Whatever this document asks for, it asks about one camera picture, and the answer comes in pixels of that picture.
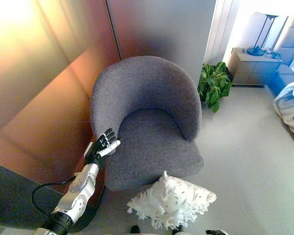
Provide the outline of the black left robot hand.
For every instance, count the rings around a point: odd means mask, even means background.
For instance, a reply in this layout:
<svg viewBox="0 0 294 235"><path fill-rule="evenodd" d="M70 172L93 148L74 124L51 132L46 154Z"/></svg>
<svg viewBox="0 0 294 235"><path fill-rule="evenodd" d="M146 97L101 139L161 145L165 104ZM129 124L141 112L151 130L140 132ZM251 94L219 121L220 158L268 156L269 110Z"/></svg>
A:
<svg viewBox="0 0 294 235"><path fill-rule="evenodd" d="M104 169L105 156L121 144L115 137L112 128L107 129L95 142L90 142L84 153L84 165L96 164L99 170Z"/></svg>

